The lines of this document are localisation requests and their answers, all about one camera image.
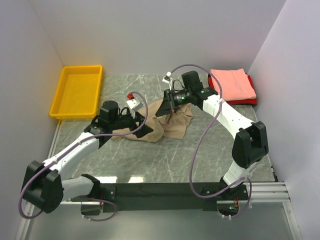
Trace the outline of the beige t-shirt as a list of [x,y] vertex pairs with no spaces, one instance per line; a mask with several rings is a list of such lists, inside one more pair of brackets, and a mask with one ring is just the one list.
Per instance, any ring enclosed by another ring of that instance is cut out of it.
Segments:
[[153,132],[147,135],[137,138],[134,134],[125,136],[113,136],[111,139],[119,141],[123,138],[133,141],[144,141],[149,143],[155,143],[162,137],[172,139],[183,139],[185,136],[188,125],[190,124],[193,113],[192,104],[188,103],[178,107],[176,112],[171,114],[162,115],[156,117],[156,111],[160,107],[162,101],[158,100],[148,105],[148,117],[146,125],[153,129]]

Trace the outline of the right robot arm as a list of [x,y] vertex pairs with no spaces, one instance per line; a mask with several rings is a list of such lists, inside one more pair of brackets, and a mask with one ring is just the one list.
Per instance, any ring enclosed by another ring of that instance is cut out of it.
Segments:
[[182,105],[192,104],[228,130],[234,139],[231,151],[233,162],[220,180],[219,191],[211,195],[200,195],[192,183],[190,188],[199,198],[209,199],[221,195],[230,200],[237,194],[237,187],[247,180],[252,167],[269,152],[266,126],[261,121],[253,122],[240,114],[222,99],[221,93],[211,87],[204,87],[196,71],[186,72],[181,77],[184,88],[179,91],[166,89],[155,115],[169,115],[177,112]]

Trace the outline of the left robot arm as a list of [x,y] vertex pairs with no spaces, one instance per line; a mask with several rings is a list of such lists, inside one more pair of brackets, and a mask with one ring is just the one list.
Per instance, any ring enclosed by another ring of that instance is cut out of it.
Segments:
[[100,181],[83,174],[77,178],[67,179],[68,172],[85,157],[100,149],[110,138],[117,136],[115,130],[129,129],[129,134],[142,138],[153,129],[146,125],[147,115],[138,111],[147,108],[146,101],[134,98],[120,109],[113,100],[105,101],[99,114],[83,130],[80,136],[56,155],[38,162],[34,160],[26,169],[18,201],[18,210],[22,210],[22,201],[26,200],[36,206],[40,212],[53,212],[62,201],[83,197],[88,201],[102,201]]

